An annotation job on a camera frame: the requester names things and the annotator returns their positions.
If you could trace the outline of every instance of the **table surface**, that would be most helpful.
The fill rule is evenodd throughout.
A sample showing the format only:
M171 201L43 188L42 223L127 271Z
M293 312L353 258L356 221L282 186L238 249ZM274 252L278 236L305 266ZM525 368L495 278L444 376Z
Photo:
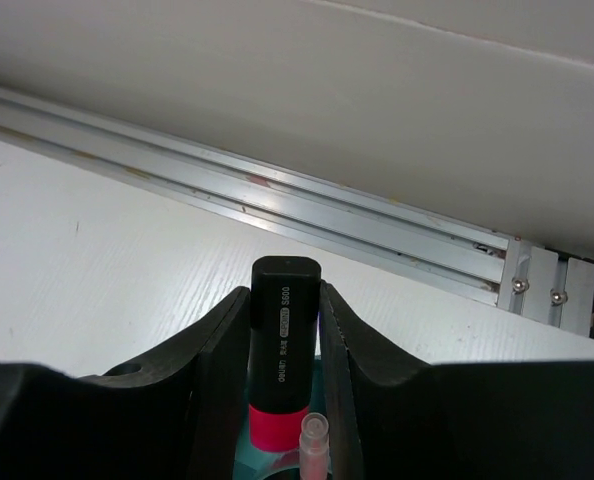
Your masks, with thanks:
M431 363L594 359L594 341L0 141L0 361L103 373L201 318L264 255L316 259Z

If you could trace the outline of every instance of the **marker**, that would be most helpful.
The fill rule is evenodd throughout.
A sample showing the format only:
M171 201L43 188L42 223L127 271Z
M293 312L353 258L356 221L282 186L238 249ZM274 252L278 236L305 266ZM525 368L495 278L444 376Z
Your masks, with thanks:
M253 265L249 420L253 446L299 447L315 361L321 267L306 257L263 257Z

